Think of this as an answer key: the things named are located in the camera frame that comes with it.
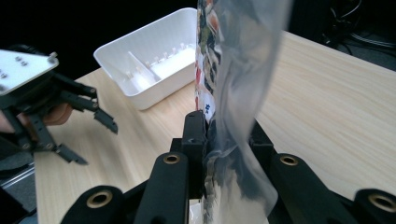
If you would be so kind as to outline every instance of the plastic bag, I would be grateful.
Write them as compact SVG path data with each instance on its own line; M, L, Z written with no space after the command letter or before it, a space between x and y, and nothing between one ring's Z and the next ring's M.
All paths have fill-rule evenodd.
M199 0L196 104L209 122L204 223L264 223L277 193L249 145L289 0Z

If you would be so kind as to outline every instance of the black cable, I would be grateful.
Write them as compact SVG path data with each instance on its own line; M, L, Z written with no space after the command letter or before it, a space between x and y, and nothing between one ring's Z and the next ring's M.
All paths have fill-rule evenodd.
M347 46L353 46L353 47L356 47L356 48L369 49L369 50L377 51L377 52L380 52L380 53L387 54L387 55L389 55L389 56L391 56L391 57L393 57L393 58L396 58L396 54L393 54L393 53L388 52L388 51L386 51L386 50L377 49L377 48L373 48L373 47L370 47L370 46L363 46L363 45L356 45L356 44L351 44L351 43L345 43L345 42L344 42L343 44L345 44L345 45L347 45Z
M18 173L24 171L25 169L29 168L29 163L24 164L20 167L8 169L8 170L0 170L0 179L8 179L12 176L17 175Z
M350 37L355 39L356 41L368 44L368 45L372 45L372 46L376 46L376 47L380 47L380 48L385 48L385 49L396 49L396 44L394 43L387 43L387 42L382 42L382 41L376 41L376 40L372 40L372 39L367 39L367 38L363 38L359 35L356 35L354 33L350 34Z
M353 12L355 12L356 10L358 10L360 6L361 6L361 0L359 0L359 3L358 3L352 10L350 10L348 13L346 13L346 14L340 16L340 19L343 19L344 17L349 16L350 14L352 14Z
M347 44L340 43L340 45L343 46L344 48L346 48L346 50L349 53L349 55L353 56L352 50L350 49L350 47L347 46Z

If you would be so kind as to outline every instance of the light wood tabletop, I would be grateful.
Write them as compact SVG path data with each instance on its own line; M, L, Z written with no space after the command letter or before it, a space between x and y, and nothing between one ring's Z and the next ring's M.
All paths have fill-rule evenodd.
M368 188L396 195L396 73L296 35L283 36L257 116L276 150L305 160L329 189L348 199ZM119 133L89 111L49 127L57 143L89 165L35 154L40 224L59 223L90 188L127 191L147 180L155 159L182 136L184 117L195 109L193 83L139 111L102 69L78 81L97 88L99 104L114 117Z

